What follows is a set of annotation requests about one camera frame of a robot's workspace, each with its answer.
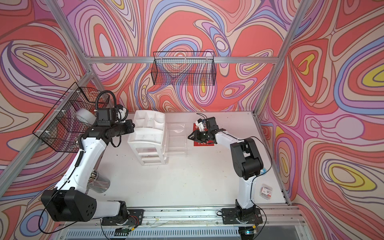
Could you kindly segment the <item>red postcard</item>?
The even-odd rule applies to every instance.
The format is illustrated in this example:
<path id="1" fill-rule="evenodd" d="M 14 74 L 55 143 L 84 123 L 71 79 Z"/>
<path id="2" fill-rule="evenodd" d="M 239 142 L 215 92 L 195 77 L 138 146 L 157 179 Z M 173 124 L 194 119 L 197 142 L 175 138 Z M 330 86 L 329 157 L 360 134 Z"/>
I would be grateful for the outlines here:
<path id="1" fill-rule="evenodd" d="M 196 130 L 197 130 L 198 132 L 200 131 L 199 127 L 196 126 L 196 125 L 194 124 L 194 126 L 193 126 L 193 131 L 196 131 Z"/>
<path id="2" fill-rule="evenodd" d="M 194 147 L 208 147 L 208 146 L 214 146 L 215 143 L 213 141 L 207 141 L 207 142 L 197 142 L 194 141 Z"/>

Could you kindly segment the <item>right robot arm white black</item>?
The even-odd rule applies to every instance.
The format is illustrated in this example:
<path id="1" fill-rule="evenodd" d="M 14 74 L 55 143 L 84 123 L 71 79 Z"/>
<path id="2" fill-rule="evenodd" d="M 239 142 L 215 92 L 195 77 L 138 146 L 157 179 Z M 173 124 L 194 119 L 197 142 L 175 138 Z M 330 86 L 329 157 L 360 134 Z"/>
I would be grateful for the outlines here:
<path id="1" fill-rule="evenodd" d="M 235 173 L 240 178 L 239 194 L 235 203 L 235 217 L 244 221 L 256 214 L 253 183 L 261 175 L 264 163 L 255 141 L 252 138 L 240 139 L 218 126 L 216 118 L 202 118 L 195 122 L 188 139 L 195 143 L 213 143 L 230 150 Z"/>

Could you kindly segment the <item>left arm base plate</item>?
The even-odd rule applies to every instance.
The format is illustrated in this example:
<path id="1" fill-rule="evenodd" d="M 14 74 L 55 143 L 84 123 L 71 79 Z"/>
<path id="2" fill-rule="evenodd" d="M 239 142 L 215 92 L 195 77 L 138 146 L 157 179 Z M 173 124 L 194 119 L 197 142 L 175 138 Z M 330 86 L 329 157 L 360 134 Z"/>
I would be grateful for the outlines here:
<path id="1" fill-rule="evenodd" d="M 104 226 L 128 226 L 138 227 L 142 224 L 144 218 L 143 209 L 127 209 L 126 213 L 117 215 L 115 217 L 102 218 L 101 225 Z"/>

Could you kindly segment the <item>white plastic drawer organizer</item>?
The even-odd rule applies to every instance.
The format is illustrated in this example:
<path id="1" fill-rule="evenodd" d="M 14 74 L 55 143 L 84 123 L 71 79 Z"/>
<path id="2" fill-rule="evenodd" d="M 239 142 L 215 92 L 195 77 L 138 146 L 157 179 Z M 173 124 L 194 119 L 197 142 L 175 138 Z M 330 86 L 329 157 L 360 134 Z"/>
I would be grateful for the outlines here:
<path id="1" fill-rule="evenodd" d="M 142 166 L 167 165 L 168 129 L 166 115 L 157 111 L 137 110 L 128 144 Z"/>

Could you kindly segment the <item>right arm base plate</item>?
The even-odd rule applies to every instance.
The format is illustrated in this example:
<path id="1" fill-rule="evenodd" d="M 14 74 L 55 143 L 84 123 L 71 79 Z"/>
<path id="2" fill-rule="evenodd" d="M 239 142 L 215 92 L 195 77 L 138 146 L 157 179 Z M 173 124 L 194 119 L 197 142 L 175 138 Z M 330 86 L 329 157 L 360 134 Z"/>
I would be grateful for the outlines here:
<path id="1" fill-rule="evenodd" d="M 258 226 L 264 222 L 261 209 L 257 207 L 245 210 L 240 207 L 224 208 L 220 210 L 219 216 L 222 217 L 224 225 L 253 224 Z"/>

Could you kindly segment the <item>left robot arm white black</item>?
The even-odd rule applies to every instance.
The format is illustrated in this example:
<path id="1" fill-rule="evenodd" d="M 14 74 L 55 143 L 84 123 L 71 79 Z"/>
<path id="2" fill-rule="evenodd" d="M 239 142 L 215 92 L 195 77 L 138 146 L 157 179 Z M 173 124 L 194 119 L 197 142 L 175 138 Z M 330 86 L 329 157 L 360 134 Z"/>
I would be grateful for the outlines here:
<path id="1" fill-rule="evenodd" d="M 55 222 L 88 222 L 116 218 L 125 223 L 129 214 L 124 201 L 100 201 L 87 195 L 88 182 L 99 158 L 114 137 L 131 134 L 132 120 L 109 126 L 91 126 L 79 136 L 79 151 L 53 190 L 41 196 L 45 210 Z"/>

